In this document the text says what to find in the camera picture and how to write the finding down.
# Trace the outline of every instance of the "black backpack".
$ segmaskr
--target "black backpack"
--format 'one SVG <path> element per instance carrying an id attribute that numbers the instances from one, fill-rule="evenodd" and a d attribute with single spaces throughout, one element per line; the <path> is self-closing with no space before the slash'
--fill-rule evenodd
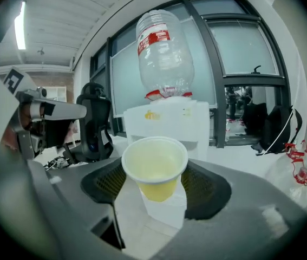
<path id="1" fill-rule="evenodd" d="M 268 150 L 269 147 L 273 144 L 276 140 L 277 136 L 280 134 L 282 129 L 284 128 L 289 116 L 291 114 L 292 108 L 284 107 L 284 106 L 275 106 L 272 112 L 267 116 L 264 122 L 264 127 L 262 130 L 261 139 L 259 141 L 259 145 L 262 149 Z M 296 118 L 297 120 L 297 128 L 294 137 L 290 140 L 290 121 L 292 118 Z M 300 131 L 302 126 L 302 117 L 297 110 L 294 110 L 294 113 L 290 117 L 290 121 L 288 122 L 287 126 L 284 128 L 282 134 L 278 137 L 276 142 L 271 146 L 268 153 L 282 153 L 285 149 L 286 143 L 293 143 L 295 138 Z M 258 145 L 253 145 L 253 149 L 258 150 Z"/>

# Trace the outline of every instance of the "cable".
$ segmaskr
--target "cable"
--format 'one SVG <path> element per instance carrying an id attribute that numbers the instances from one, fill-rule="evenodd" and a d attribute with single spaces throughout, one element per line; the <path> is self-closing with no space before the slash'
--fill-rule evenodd
<path id="1" fill-rule="evenodd" d="M 290 121 L 292 115 L 293 115 L 293 112 L 295 111 L 295 104 L 296 104 L 296 101 L 298 100 L 298 91 L 299 91 L 299 88 L 300 88 L 300 79 L 301 79 L 301 59 L 299 57 L 299 55 L 297 54 L 298 56 L 298 62 L 299 62 L 299 66 L 298 66 L 298 83 L 297 83 L 297 88 L 296 88 L 296 94 L 295 94 L 295 99 L 294 99 L 294 103 L 292 105 L 292 111 L 288 117 L 288 120 L 287 122 L 285 123 L 285 126 L 283 127 L 282 131 L 278 134 L 277 138 L 275 141 L 273 141 L 273 143 L 271 144 L 271 146 L 269 146 L 269 148 L 264 152 L 264 154 L 262 156 L 264 156 L 269 150 L 270 148 L 275 144 L 275 142 L 278 140 L 279 136 L 281 136 L 281 134 L 283 133 L 283 131 L 285 130 L 285 128 L 287 127 L 287 124 L 288 122 Z"/>

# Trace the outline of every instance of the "ceiling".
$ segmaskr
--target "ceiling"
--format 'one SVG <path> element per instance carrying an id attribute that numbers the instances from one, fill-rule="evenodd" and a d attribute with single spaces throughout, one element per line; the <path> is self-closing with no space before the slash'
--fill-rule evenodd
<path id="1" fill-rule="evenodd" d="M 119 0 L 25 1 L 26 50 L 17 49 L 12 25 L 0 43 L 0 67 L 19 64 L 71 66 L 85 37 Z"/>

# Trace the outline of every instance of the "window frame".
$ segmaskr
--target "window frame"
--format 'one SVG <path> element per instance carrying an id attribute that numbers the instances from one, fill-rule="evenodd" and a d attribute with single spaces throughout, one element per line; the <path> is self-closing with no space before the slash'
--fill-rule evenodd
<path id="1" fill-rule="evenodd" d="M 223 148 L 225 146 L 225 130 L 226 130 L 226 101 L 224 99 L 224 88 L 227 86 L 268 86 L 275 87 L 275 100 L 276 105 L 290 106 L 290 88 L 289 80 L 279 46 L 273 37 L 272 32 L 269 27 L 262 19 L 260 14 L 247 0 L 234 0 L 245 12 L 244 14 L 209 14 L 209 15 L 199 15 L 196 8 L 193 6 L 192 0 L 172 0 L 152 8 L 151 10 L 164 9 L 176 4 L 181 3 L 187 10 L 190 16 L 194 19 L 201 37 L 205 43 L 206 51 L 210 60 L 214 86 L 215 86 L 215 96 L 217 101 L 217 109 L 212 109 L 214 114 L 214 138 L 210 139 L 210 145 L 216 145 L 217 148 Z M 128 22 L 124 27 L 117 31 L 112 37 L 107 38 L 106 43 L 98 50 L 98 52 L 91 57 L 90 64 L 90 80 L 94 80 L 100 72 L 106 72 L 106 82 L 108 93 L 110 94 L 109 99 L 112 101 L 113 94 L 111 90 L 111 78 L 110 78 L 110 57 L 114 56 L 113 53 L 113 41 L 129 27 L 133 26 L 142 15 L 136 17 L 135 19 Z M 258 22 L 258 29 L 262 34 L 266 45 L 270 50 L 270 55 L 273 56 L 275 69 L 277 69 L 278 75 L 269 74 L 231 74 L 226 75 L 223 66 L 223 61 L 221 59 L 221 54 L 218 49 L 217 43 L 211 33 L 211 30 L 207 22 L 211 20 L 243 20 L 249 22 Z M 93 71 L 94 67 L 97 65 L 97 56 L 102 51 L 106 49 L 106 62 L 100 66 L 97 70 Z M 113 135 L 119 135 L 122 137 L 126 136 L 123 130 L 122 118 L 115 118 L 113 114 L 113 109 L 110 110 L 110 124 L 111 132 Z M 248 145 L 256 142 L 257 139 L 249 136 L 248 138 L 238 138 L 230 140 L 227 145 Z"/>

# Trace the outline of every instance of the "plastic water bottle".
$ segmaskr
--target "plastic water bottle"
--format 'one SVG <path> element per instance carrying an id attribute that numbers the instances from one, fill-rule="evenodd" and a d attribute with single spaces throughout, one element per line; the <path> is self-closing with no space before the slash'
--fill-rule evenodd
<path id="1" fill-rule="evenodd" d="M 193 60 L 179 19 L 164 10 L 144 14 L 136 25 L 142 84 L 164 97 L 189 92 Z"/>
<path id="2" fill-rule="evenodd" d="M 227 119 L 226 127 L 225 127 L 225 142 L 229 141 L 230 136 L 230 120 Z"/>

